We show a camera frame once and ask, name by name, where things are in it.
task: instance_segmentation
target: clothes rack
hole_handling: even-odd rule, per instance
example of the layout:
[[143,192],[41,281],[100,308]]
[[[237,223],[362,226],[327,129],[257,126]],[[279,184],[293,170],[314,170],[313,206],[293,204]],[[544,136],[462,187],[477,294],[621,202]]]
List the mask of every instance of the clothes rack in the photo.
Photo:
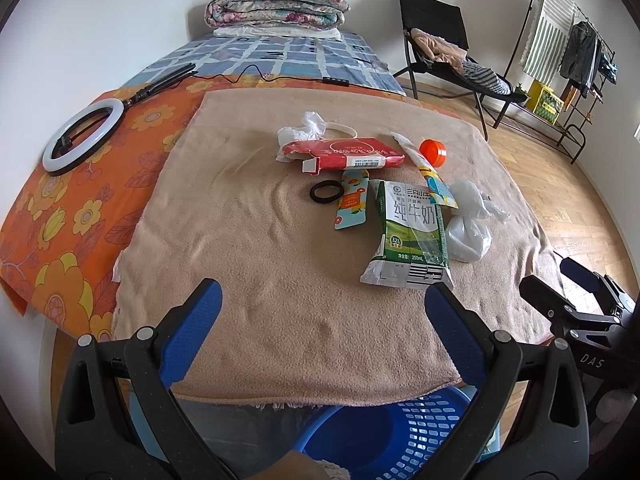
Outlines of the clothes rack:
[[[507,63],[507,67],[504,70],[504,73],[502,74],[503,77],[507,77],[507,74],[509,73],[509,70],[511,69],[512,65],[513,65],[513,61],[515,60],[516,54],[518,53],[518,49],[520,47],[520,42],[522,41],[522,37],[524,35],[524,31],[526,30],[527,27],[527,20],[529,19],[529,16],[531,14],[531,11],[533,9],[533,1],[534,0],[530,0],[529,1],[529,7],[527,8],[527,12],[525,14],[524,20],[522,22],[522,28],[520,29],[520,33],[518,35],[518,39],[516,40],[516,45],[513,48],[513,52],[511,54],[511,58],[509,60],[509,62]],[[600,34],[600,32],[598,31],[598,29],[593,25],[593,22],[589,19],[589,17],[582,11],[582,9],[576,5],[576,9],[577,11],[582,15],[582,21],[585,21],[587,23],[589,23],[590,27],[593,28],[593,30],[595,31],[597,37],[599,38],[601,45],[604,47],[604,49],[606,49],[608,51],[608,53],[610,54],[610,60],[613,61],[614,56],[616,55],[615,51],[609,46],[609,44],[607,43],[607,41],[604,39],[604,37]],[[598,86],[596,86],[596,88],[598,89],[599,95],[602,95],[602,88],[604,86],[604,83],[606,82],[606,78],[598,73],[598,76],[600,77],[601,81],[600,84]],[[517,107],[517,109],[521,112],[524,112],[527,116],[533,117],[536,120],[538,120],[539,122],[545,123],[546,126],[551,127],[554,131],[555,131],[555,136],[550,136],[547,135],[544,131],[542,131],[541,129],[537,129],[537,128],[533,128],[525,123],[523,123],[522,121],[512,118],[512,117],[507,117],[506,113],[507,110],[509,108],[509,103],[505,103],[504,106],[502,107],[502,110],[500,111],[500,113],[498,113],[497,116],[494,115],[494,111],[490,110],[488,108],[486,108],[485,106],[482,106],[482,108],[484,108],[484,110],[489,114],[489,116],[494,119],[494,124],[493,127],[497,128],[501,123],[504,123],[505,126],[508,126],[510,128],[512,128],[513,130],[519,131],[523,134],[525,134],[526,136],[529,137],[533,137],[536,140],[542,142],[543,144],[546,144],[547,146],[549,146],[550,148],[553,148],[555,150],[557,150],[558,152],[562,153],[563,155],[568,156],[571,159],[571,164],[573,164],[576,159],[578,158],[578,156],[582,153],[582,150],[584,149],[584,147],[586,146],[586,136],[584,135],[584,132],[582,131],[582,128],[584,127],[584,125],[586,123],[591,124],[591,113],[596,105],[596,102],[601,101],[602,99],[597,97],[595,94],[593,95],[593,102],[591,103],[591,105],[589,106],[589,110],[584,113],[583,111],[581,111],[580,109],[578,109],[578,104],[580,104],[580,100],[582,99],[588,99],[582,97],[582,95],[580,94],[578,96],[578,98],[576,99],[575,102],[572,102],[571,104],[569,104],[568,108],[566,110],[564,110],[562,113],[566,113],[569,109],[569,113],[566,117],[566,119],[564,120],[564,123],[562,125],[560,124],[551,124],[548,121],[546,121],[545,119],[537,116],[536,114],[534,114],[533,112],[531,112],[528,108],[525,108],[523,105],[521,104],[513,104],[515,107]],[[574,117],[574,114],[577,114],[578,116],[581,116],[582,118],[582,122],[580,122],[580,119],[578,119],[577,123],[574,122],[570,122],[572,120],[572,118]],[[577,146],[577,151],[575,153],[571,153],[566,146],[563,144],[563,142],[565,140],[568,140],[569,142],[572,142],[575,146]]]

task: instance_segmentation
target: ring light stand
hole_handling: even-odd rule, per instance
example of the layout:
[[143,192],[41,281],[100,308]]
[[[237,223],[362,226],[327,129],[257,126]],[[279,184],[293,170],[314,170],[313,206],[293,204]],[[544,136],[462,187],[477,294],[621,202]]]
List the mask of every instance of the ring light stand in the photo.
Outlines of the ring light stand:
[[[42,155],[42,165],[52,176],[60,175],[72,170],[92,156],[116,131],[124,118],[125,112],[133,105],[144,101],[152,95],[179,83],[190,75],[195,74],[193,63],[189,63],[155,81],[125,101],[109,98],[90,104],[84,110],[71,117],[51,137]],[[105,117],[104,122],[77,146],[73,145],[76,137]],[[71,133],[81,124],[97,118],[93,123],[84,127],[75,135]]]

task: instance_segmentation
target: white pillow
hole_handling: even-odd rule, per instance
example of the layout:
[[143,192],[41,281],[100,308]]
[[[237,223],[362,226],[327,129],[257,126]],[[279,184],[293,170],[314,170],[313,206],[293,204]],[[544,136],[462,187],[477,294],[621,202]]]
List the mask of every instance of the white pillow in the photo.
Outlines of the white pillow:
[[293,38],[320,38],[321,40],[342,41],[337,28],[315,30],[314,28],[298,25],[275,25],[274,27],[257,27],[256,25],[237,25],[232,27],[218,27],[213,30],[218,37],[257,38],[259,36],[290,36]]

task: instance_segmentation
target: chair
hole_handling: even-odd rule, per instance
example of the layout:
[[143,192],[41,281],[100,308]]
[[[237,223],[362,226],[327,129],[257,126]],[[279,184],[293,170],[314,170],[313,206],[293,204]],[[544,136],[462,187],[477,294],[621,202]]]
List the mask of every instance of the chair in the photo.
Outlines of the chair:
[[[500,79],[506,82],[511,89],[510,94],[497,94],[487,88],[478,86],[472,81],[461,76],[448,63],[443,62],[427,62],[424,54],[411,38],[411,29],[420,28],[423,32],[432,36],[439,36],[453,43],[464,50],[468,50],[469,44],[466,40],[465,24],[462,20],[462,12],[460,7],[451,6],[438,0],[400,0],[400,13],[402,15],[402,30],[404,33],[404,56],[406,57],[407,66],[396,72],[394,77],[398,77],[405,72],[409,73],[411,86],[414,91],[414,98],[418,98],[418,89],[415,85],[415,73],[430,74],[444,81],[448,81],[460,86],[473,93],[476,99],[476,107],[480,115],[482,130],[484,132],[484,140],[489,140],[486,132],[486,124],[482,113],[481,101],[484,96],[492,97],[505,103],[521,103],[527,99],[526,95],[513,90],[513,86],[505,78],[498,75]],[[409,46],[414,51],[415,61],[411,61]],[[467,59],[475,62],[473,58],[467,56]],[[461,94],[455,97],[462,97],[468,94]]]

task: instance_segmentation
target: black hair tie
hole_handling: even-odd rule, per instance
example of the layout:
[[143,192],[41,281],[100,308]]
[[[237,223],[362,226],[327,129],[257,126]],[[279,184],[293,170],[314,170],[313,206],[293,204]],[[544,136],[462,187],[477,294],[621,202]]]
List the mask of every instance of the black hair tie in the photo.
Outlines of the black hair tie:
[[[316,195],[316,191],[323,187],[335,187],[338,189],[338,192],[331,196],[318,196]],[[318,182],[309,190],[309,196],[311,200],[314,202],[318,202],[319,204],[328,204],[329,202],[333,202],[334,200],[338,200],[342,195],[344,195],[344,187],[339,180],[323,180],[322,182]]]

